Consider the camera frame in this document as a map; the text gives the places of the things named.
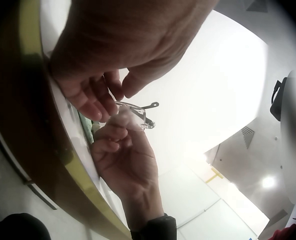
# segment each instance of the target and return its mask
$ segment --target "wrist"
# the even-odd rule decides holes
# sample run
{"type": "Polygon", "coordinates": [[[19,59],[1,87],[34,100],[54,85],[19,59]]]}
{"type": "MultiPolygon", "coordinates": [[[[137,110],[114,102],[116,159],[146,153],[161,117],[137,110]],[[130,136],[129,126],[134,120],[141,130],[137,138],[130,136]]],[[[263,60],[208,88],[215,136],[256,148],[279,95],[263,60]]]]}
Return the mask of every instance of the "wrist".
{"type": "Polygon", "coordinates": [[[122,206],[131,231],[140,231],[148,221],[165,214],[158,185],[136,198],[122,200],[122,206]]]}

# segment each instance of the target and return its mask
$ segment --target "ceiling light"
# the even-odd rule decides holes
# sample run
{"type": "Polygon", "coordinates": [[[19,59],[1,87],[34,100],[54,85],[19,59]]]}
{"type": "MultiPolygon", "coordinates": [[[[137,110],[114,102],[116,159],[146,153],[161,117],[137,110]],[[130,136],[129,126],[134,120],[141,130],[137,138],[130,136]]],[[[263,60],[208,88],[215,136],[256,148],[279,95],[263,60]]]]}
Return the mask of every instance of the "ceiling light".
{"type": "Polygon", "coordinates": [[[262,180],[262,187],[266,188],[271,188],[275,186],[275,179],[273,177],[266,177],[262,180]]]}

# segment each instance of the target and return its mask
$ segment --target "yellow tape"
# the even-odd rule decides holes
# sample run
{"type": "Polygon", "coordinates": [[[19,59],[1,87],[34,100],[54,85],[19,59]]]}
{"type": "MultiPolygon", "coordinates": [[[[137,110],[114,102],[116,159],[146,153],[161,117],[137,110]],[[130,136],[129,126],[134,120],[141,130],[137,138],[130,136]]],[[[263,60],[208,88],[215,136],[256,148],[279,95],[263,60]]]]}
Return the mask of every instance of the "yellow tape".
{"type": "Polygon", "coordinates": [[[206,183],[209,183],[211,180],[213,180],[215,177],[220,177],[221,179],[223,179],[223,175],[220,174],[220,172],[218,172],[216,169],[211,168],[211,170],[215,173],[215,175],[213,175],[211,178],[209,178],[206,183]]]}

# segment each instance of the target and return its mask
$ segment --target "white wall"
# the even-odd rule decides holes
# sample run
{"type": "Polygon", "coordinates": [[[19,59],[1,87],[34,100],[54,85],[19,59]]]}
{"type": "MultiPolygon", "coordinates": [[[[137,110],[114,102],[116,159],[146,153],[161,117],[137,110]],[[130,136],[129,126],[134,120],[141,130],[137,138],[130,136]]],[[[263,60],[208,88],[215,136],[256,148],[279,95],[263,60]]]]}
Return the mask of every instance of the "white wall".
{"type": "Polygon", "coordinates": [[[257,239],[269,219],[227,179],[200,159],[159,178],[164,210],[176,218],[178,239],[257,239]]]}
{"type": "MultiPolygon", "coordinates": [[[[207,182],[215,173],[205,161],[186,159],[186,165],[204,182],[207,182]]],[[[259,236],[266,227],[269,219],[237,188],[223,178],[215,177],[207,185],[223,199],[233,211],[259,236]]]]}
{"type": "Polygon", "coordinates": [[[156,127],[146,131],[160,174],[178,166],[191,145],[193,154],[204,153],[256,117],[266,55],[261,39],[212,11],[178,65],[124,99],[138,106],[160,103],[147,110],[156,127]]]}

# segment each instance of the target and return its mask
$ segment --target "ceiling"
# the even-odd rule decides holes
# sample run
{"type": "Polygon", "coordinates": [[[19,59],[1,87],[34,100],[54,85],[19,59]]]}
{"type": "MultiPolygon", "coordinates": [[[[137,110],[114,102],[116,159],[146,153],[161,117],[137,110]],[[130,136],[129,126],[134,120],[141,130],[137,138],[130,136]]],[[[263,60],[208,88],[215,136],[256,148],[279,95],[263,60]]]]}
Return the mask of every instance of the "ceiling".
{"type": "Polygon", "coordinates": [[[272,219],[282,210],[291,213],[293,208],[285,191],[277,155],[280,122],[271,115],[269,108],[276,81],[288,76],[291,70],[296,71],[296,27],[273,2],[267,1],[266,7],[267,12],[246,11],[243,1],[226,0],[220,1],[215,8],[265,41],[268,59],[257,118],[247,124],[254,131],[249,149],[239,131],[220,144],[213,165],[272,219]],[[266,176],[275,178],[276,187],[262,188],[261,181],[266,176]]]}

